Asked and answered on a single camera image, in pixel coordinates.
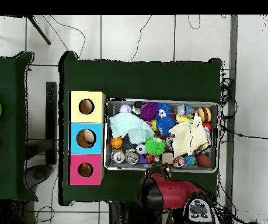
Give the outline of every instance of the green spiky ball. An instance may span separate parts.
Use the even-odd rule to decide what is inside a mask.
[[[148,138],[145,143],[147,153],[153,156],[158,156],[164,153],[166,143],[160,138]]]

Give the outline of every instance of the green table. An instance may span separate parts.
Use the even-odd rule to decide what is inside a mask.
[[[60,204],[71,201],[137,201],[142,171],[106,170],[101,185],[67,185],[68,92],[101,91],[107,98],[220,102],[220,59],[210,62],[118,62],[77,60],[66,52],[60,60]],[[217,192],[217,172],[173,173],[174,180],[200,184]]]
[[[37,200],[24,184],[26,160],[25,71],[32,52],[0,57],[0,199]]]

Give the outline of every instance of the box hole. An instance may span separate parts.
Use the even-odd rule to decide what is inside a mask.
[[[82,114],[88,115],[94,111],[94,103],[90,99],[81,100],[79,103],[79,111]]]
[[[84,149],[91,148],[96,142],[96,135],[91,129],[83,129],[76,136],[76,142]]]
[[[78,173],[82,177],[90,177],[93,173],[93,167],[91,164],[84,162],[79,165]]]

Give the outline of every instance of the pink box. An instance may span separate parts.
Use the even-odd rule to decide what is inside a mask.
[[[70,185],[71,186],[88,186],[88,185],[100,185],[104,175],[103,167],[103,154],[101,155],[70,155],[71,165],[70,165]],[[82,177],[78,168],[82,163],[89,163],[93,172],[89,177]]]

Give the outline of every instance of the blue box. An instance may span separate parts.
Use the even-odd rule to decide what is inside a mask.
[[[96,141],[89,148],[82,148],[76,141],[76,136],[82,130],[90,130],[94,133]],[[103,153],[103,124],[102,123],[71,123],[71,154],[99,155]]]

